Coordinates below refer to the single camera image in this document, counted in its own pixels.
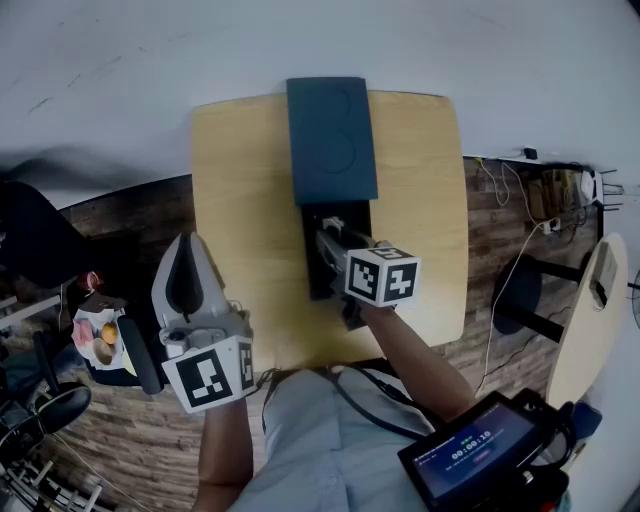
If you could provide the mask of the black office chair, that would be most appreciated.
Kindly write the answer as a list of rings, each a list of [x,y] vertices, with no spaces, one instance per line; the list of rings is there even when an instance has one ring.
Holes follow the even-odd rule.
[[[73,284],[67,289],[68,306],[73,314],[79,309],[81,289]],[[72,325],[60,333],[38,331],[34,335],[34,350],[49,373],[56,372],[54,361],[65,347],[80,358],[80,366],[89,372],[90,378],[102,385],[113,387],[140,387],[145,393],[154,395],[161,392],[168,379],[161,369],[166,359],[158,339],[159,324],[151,303],[151,284],[145,281],[131,290],[127,305],[122,308],[124,315],[118,319],[125,353],[123,369],[97,370],[77,351],[72,339]]]

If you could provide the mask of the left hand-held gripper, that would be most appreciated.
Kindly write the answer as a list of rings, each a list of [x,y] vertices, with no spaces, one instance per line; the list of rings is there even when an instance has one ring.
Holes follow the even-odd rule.
[[[151,299],[164,328],[159,333],[167,351],[162,368],[187,413],[256,391],[248,313],[229,312],[224,281],[197,233],[179,234],[170,244],[158,265]],[[188,318],[204,319],[188,323]]]

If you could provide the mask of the white router with antennas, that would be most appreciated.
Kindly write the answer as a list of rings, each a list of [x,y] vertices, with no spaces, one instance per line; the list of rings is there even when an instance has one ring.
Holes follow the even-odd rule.
[[[594,205],[601,209],[616,209],[621,206],[621,203],[606,202],[608,197],[621,197],[625,194],[622,185],[604,181],[604,175],[610,173],[614,173],[614,170],[599,172],[587,169],[582,171],[579,189],[586,205]]]

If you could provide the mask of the person's left forearm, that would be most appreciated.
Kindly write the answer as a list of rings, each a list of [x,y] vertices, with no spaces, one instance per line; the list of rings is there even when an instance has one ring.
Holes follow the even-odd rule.
[[[246,400],[206,411],[192,512],[226,512],[253,478]]]

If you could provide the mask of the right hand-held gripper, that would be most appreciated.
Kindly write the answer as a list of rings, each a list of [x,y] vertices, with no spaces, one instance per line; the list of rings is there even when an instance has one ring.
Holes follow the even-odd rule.
[[[347,234],[346,251],[327,230],[317,230],[316,246],[334,272],[332,288],[344,288],[347,297],[377,308],[395,307],[418,294],[421,264],[395,246],[374,247],[374,240],[359,232]]]

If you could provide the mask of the blue bag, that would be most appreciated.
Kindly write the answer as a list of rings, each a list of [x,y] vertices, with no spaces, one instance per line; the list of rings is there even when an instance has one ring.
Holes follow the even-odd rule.
[[[582,400],[575,403],[571,413],[576,440],[581,441],[591,437],[603,419],[602,413]]]

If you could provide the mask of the round beige table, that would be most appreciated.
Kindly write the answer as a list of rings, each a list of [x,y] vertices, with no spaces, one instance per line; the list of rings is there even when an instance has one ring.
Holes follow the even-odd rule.
[[[606,293],[604,306],[597,303],[591,289],[600,254],[607,250],[616,263],[616,271]],[[576,402],[592,385],[617,338],[627,306],[629,265],[626,244],[618,233],[602,238],[594,249],[565,325],[557,358],[546,390],[549,405],[558,409],[566,402]]]

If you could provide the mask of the person's light blue shirt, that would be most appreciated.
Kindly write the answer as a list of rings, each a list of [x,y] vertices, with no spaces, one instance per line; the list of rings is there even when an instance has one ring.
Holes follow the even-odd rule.
[[[267,400],[267,461],[229,512],[428,512],[398,457],[411,439],[373,424],[357,406],[424,436],[433,431],[352,368],[337,383],[298,371]]]

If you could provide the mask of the brown cardboard box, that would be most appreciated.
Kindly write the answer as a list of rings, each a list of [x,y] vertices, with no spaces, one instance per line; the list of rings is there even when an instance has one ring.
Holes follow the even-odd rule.
[[[583,207],[582,173],[573,169],[536,167],[522,169],[522,179],[532,217],[546,221],[575,213]]]

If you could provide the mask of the white food plate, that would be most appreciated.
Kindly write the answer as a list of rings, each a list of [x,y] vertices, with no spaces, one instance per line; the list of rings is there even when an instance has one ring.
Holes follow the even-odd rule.
[[[109,366],[103,366],[101,365],[95,358],[94,352],[93,352],[93,347],[92,347],[92,343],[90,345],[85,346],[83,349],[77,349],[77,351],[79,352],[79,354],[88,362],[88,364],[90,366],[92,366],[93,368],[97,369],[97,370],[104,370],[104,371],[110,371],[110,370],[116,370],[116,369],[123,369],[124,368],[124,364],[123,364],[123,356],[125,353],[125,346],[124,346],[124,341],[123,341],[123,337],[120,331],[120,328],[118,326],[118,319],[124,315],[124,310],[120,309],[120,310],[112,310],[112,309],[105,309],[104,311],[100,312],[100,313],[90,313],[90,312],[85,312],[81,309],[78,309],[77,312],[75,313],[75,316],[73,318],[74,321],[78,321],[81,319],[87,319],[91,322],[92,325],[92,330],[93,330],[93,334],[94,334],[94,339],[95,338],[101,338],[101,328],[103,327],[103,325],[107,322],[114,322],[117,324],[117,328],[118,328],[118,340],[117,343],[114,345],[115,347],[115,355],[114,355],[114,359],[111,365]]]

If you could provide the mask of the black stool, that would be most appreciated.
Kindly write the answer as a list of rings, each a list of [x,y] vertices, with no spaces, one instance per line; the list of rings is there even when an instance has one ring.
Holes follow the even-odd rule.
[[[550,275],[580,283],[590,253],[579,267],[539,260],[530,255],[513,258],[501,271],[492,300],[492,324],[499,333],[515,334],[526,327],[534,333],[559,343],[564,327],[536,313],[542,292],[542,277]]]

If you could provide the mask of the person's right forearm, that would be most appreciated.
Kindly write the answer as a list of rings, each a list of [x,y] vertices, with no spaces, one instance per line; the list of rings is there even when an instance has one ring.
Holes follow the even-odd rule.
[[[411,398],[442,420],[451,421],[475,405],[467,380],[392,308],[360,305],[360,316]]]

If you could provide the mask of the standing fan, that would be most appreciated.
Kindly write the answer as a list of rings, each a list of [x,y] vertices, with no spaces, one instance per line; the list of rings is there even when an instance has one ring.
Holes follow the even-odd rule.
[[[637,271],[632,282],[628,283],[628,300],[631,302],[632,314],[637,327],[640,329],[640,270]]]

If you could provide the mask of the black chair headrest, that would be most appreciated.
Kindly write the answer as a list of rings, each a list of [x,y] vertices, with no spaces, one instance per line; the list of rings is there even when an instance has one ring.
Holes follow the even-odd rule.
[[[37,396],[34,412],[43,431],[55,434],[78,419],[91,402],[90,388],[79,382],[62,382]]]

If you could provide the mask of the black screen monitor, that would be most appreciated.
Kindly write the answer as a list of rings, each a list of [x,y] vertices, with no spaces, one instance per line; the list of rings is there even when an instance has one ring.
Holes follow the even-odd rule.
[[[429,512],[553,512],[576,443],[569,415],[492,392],[398,457]]]

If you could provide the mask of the flat white box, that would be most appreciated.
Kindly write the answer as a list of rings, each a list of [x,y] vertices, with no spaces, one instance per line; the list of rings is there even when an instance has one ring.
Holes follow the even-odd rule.
[[[608,298],[611,295],[616,272],[617,262],[613,250],[608,242],[603,242],[597,252],[591,281],[599,281],[604,286]]]

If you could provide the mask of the dark blue box with lid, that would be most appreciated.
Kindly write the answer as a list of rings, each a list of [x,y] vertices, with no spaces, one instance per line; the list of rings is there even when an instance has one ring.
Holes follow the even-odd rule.
[[[337,216],[370,235],[370,202],[378,198],[366,82],[356,77],[286,81],[294,201],[300,208],[309,296],[331,297],[336,273],[316,245],[322,220]]]

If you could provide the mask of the brown wallet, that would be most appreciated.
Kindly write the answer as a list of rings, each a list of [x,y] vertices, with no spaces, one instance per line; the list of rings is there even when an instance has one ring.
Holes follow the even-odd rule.
[[[120,310],[127,305],[123,298],[109,297],[101,293],[89,295],[78,308],[90,313],[100,313],[105,309]]]

